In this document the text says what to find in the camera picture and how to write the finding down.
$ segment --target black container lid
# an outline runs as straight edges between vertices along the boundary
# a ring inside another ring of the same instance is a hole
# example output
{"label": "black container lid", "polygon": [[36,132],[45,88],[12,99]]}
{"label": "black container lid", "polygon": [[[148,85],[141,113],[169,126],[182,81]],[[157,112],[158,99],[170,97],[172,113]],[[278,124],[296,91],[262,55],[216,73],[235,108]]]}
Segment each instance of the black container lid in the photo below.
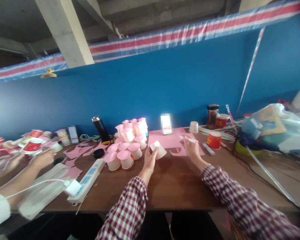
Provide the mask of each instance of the black container lid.
{"label": "black container lid", "polygon": [[219,109],[219,104],[209,104],[207,106],[208,110],[218,110]]}

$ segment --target power strip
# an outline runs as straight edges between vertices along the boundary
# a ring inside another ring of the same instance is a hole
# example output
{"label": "power strip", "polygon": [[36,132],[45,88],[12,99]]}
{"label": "power strip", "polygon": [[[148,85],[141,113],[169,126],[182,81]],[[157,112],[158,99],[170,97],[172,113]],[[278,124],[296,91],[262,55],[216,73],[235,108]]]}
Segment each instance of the power strip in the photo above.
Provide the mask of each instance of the power strip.
{"label": "power strip", "polygon": [[89,171],[84,175],[83,179],[80,181],[81,188],[74,197],[68,197],[68,201],[73,204],[82,203],[86,195],[88,194],[93,183],[96,181],[100,172],[102,171],[106,163],[103,158],[97,159]]}

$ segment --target striped fabric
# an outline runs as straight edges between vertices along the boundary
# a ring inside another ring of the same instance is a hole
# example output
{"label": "striped fabric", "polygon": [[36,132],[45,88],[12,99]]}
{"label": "striped fabric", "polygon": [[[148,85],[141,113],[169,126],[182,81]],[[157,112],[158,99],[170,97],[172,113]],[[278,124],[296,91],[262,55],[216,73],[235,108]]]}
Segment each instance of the striped fabric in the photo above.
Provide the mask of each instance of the striped fabric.
{"label": "striped fabric", "polygon": [[[300,14],[300,0],[283,0],[244,13],[137,37],[89,46],[95,63],[264,28]],[[0,69],[0,83],[60,71],[68,66],[61,53]]]}

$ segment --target person's left hand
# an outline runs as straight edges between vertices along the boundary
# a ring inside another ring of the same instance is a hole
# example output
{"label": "person's left hand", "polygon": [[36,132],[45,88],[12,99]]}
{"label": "person's left hand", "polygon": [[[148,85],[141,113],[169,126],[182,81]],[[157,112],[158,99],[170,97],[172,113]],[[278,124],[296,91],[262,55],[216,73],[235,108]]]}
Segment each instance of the person's left hand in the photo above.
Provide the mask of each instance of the person's left hand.
{"label": "person's left hand", "polygon": [[28,155],[25,155],[24,152],[19,153],[9,160],[4,169],[4,173],[9,173],[17,167],[23,169],[28,165],[29,161],[30,158]]}

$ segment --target red plaid shirt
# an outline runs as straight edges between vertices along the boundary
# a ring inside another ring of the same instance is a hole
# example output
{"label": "red plaid shirt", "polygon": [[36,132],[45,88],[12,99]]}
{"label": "red plaid shirt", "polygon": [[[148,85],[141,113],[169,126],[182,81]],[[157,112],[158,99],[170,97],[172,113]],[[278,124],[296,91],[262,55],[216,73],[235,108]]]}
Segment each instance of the red plaid shirt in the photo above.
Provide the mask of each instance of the red plaid shirt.
{"label": "red plaid shirt", "polygon": [[[207,165],[202,180],[234,217],[244,233],[255,239],[300,239],[300,229],[287,217],[258,199],[255,191],[240,186],[221,168]],[[145,213],[147,187],[140,177],[132,178],[119,201],[111,208],[96,239],[135,239]]]}

